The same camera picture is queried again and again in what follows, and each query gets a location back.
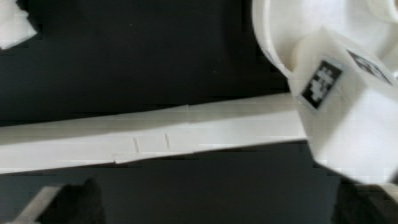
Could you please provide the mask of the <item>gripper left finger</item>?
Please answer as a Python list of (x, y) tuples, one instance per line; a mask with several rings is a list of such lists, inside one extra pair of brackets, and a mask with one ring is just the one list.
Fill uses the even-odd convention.
[(96, 180), (45, 186), (11, 224), (107, 224)]

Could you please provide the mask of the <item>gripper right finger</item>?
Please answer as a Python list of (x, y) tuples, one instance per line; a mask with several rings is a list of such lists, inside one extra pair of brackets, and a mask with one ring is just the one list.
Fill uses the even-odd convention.
[(333, 224), (398, 224), (398, 185), (359, 184), (338, 187)]

